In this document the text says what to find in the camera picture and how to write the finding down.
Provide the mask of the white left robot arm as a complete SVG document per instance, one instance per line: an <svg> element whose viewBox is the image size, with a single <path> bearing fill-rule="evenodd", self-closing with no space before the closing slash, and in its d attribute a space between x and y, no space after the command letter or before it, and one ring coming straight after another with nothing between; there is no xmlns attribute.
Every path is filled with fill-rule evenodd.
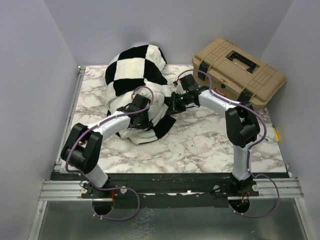
<svg viewBox="0 0 320 240"><path fill-rule="evenodd" d="M121 107L115 113L90 125L77 123L71 129L62 148L60 158L65 161L65 169L76 168L84 178L93 184L97 196L106 197L111 190L108 175L98 165L103 141L129 127L142 127L149 123L148 109L130 112Z"/></svg>

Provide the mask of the black and white checkered pillowcase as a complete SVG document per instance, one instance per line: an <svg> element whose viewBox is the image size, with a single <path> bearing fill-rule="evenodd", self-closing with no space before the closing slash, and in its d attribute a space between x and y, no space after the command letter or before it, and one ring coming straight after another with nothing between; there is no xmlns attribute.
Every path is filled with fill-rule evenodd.
<svg viewBox="0 0 320 240"><path fill-rule="evenodd" d="M107 115L133 101L133 93L150 100L148 110L150 126L145 129L127 128L117 133L135 145L157 141L174 126L176 119L166 112L172 91L163 69L167 61L162 50L152 44L129 48L108 64L105 71Z"/></svg>

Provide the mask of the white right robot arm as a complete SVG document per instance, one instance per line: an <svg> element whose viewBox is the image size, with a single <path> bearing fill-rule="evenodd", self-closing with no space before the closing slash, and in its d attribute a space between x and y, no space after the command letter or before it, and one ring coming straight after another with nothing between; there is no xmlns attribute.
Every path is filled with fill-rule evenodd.
<svg viewBox="0 0 320 240"><path fill-rule="evenodd" d="M194 104L224 117L227 137L233 144L232 175L235 180L230 182L229 189L236 196L246 192L248 184L245 180L251 176L250 148L260 133L260 125L252 105L229 100L205 86L183 94L173 92L171 97L165 98L164 103L168 105L167 115L182 113L186 111L187 105Z"/></svg>

